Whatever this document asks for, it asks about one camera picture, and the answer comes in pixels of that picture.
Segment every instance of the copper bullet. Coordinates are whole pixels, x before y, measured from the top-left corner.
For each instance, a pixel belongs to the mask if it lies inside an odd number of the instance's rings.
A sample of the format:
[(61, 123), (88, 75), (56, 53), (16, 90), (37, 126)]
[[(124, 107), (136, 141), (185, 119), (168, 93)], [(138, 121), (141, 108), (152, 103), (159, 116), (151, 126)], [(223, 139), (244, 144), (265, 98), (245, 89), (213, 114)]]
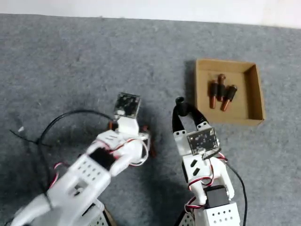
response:
[(217, 89), (217, 100), (222, 101), (223, 97), (225, 96), (225, 85), (224, 80), (226, 79), (226, 76), (224, 74), (219, 74), (218, 76), (218, 89)]
[(233, 97), (234, 97), (236, 91), (237, 91), (236, 85), (232, 85), (228, 88), (227, 94), (226, 94), (226, 96), (224, 98), (224, 102), (222, 104), (223, 112), (227, 110), (227, 107), (228, 107), (229, 103), (233, 100)]
[(218, 83), (217, 80), (213, 80), (210, 84), (210, 108), (215, 108), (216, 96), (217, 96)]

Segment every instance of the copper cylinder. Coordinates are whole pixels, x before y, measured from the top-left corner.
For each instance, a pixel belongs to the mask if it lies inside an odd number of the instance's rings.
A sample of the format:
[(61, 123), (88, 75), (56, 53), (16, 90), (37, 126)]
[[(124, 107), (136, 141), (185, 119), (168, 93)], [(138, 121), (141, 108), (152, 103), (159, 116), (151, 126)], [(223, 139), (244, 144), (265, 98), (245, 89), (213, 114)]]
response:
[(226, 100), (226, 101), (223, 102), (223, 104), (222, 104), (222, 111), (223, 112), (227, 110), (227, 107), (228, 107), (229, 103), (230, 103), (230, 100)]
[(216, 97), (210, 97), (210, 108), (215, 109)]

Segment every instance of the cardboard box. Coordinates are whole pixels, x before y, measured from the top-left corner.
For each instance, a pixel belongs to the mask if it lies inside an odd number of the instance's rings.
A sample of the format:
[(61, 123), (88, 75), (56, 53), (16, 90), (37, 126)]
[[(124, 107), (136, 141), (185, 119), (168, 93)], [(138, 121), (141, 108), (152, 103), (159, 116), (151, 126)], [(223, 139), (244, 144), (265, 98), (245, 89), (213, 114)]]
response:
[[(215, 109), (209, 106), (210, 83), (221, 73), (226, 76), (226, 87), (236, 85), (238, 88), (225, 112), (221, 110), (222, 103), (219, 101), (216, 101)], [(260, 75), (255, 63), (197, 60), (195, 79), (196, 106), (209, 122), (254, 126), (265, 119)]]

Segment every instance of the robotic arm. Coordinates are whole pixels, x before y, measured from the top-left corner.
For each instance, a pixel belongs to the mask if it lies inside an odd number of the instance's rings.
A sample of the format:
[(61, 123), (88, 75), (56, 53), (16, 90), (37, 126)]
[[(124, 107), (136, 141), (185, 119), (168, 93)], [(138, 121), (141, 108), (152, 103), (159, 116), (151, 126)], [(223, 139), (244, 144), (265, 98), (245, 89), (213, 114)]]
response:
[(97, 136), (47, 191), (16, 214), (11, 226), (94, 226), (111, 225), (104, 205), (97, 199), (129, 165), (142, 165), (148, 158), (150, 136), (139, 133), (136, 120), (140, 97), (121, 93), (115, 106), (118, 128)]
[[(191, 133), (187, 133), (179, 118), (189, 113), (197, 128)], [(239, 226), (237, 204), (232, 201), (234, 188), (214, 128), (183, 97), (176, 99), (172, 124), (185, 179), (195, 195), (175, 226)]]

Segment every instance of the small copper object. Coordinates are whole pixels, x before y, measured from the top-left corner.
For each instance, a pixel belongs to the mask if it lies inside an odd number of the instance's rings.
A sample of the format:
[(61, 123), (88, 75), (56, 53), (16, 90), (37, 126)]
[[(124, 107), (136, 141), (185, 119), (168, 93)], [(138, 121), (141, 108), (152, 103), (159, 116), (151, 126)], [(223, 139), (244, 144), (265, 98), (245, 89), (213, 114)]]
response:
[(232, 85), (228, 88), (227, 94), (224, 97), (224, 102), (222, 104), (222, 111), (223, 112), (227, 110), (227, 107), (228, 107), (229, 103), (233, 100), (233, 97), (234, 97), (236, 91), (237, 91), (237, 86), (236, 85)]
[(210, 108), (215, 109), (215, 102), (218, 90), (217, 80), (213, 80), (210, 84)]
[(217, 100), (222, 101), (225, 96), (226, 87), (224, 85), (224, 80), (226, 76), (224, 74), (219, 74), (218, 76), (218, 89), (217, 89)]

